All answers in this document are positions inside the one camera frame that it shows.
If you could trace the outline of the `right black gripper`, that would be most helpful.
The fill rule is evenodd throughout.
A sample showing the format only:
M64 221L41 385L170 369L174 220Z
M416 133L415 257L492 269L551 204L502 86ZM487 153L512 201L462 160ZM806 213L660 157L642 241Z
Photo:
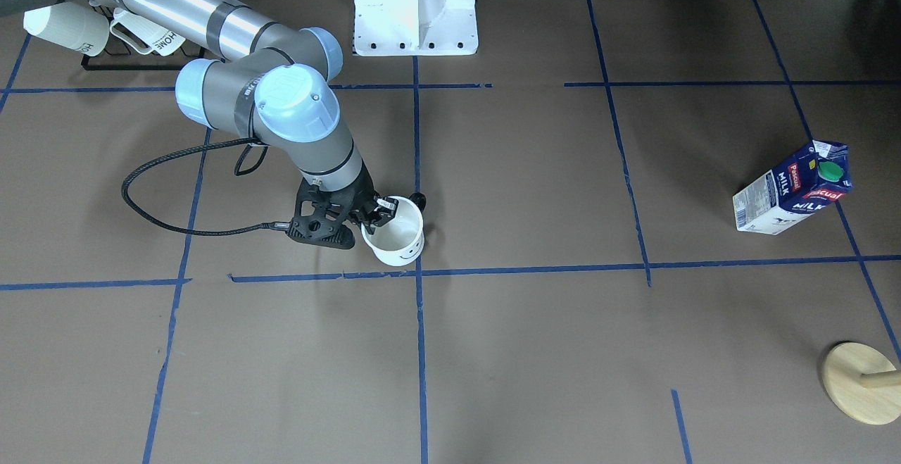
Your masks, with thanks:
M324 182L310 184L303 180L302 184L313 186L323 192L341 192L350 201L350 207L348 207L350 214L348 214L347 221L354 225L361 224L367 234L374 234L377 227L383 227L392 221L396 217L397 207L399 207L399 200L396 197L380 197L374 190L372 179L366 168L361 169L356 179L341 190L325 191Z

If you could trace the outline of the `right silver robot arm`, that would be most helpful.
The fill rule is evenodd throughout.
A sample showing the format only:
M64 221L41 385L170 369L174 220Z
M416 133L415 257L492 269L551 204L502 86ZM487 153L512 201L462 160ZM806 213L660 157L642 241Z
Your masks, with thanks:
M2 0L2 15L74 0ZM329 81L344 56L334 35L294 30L239 0L84 0L119 8L213 52L178 73L176 101L190 120L234 134L217 144L282 149L301 172L295 215L252 225L297 242L347 249L351 225L373 233L395 218L399 200L374 190Z

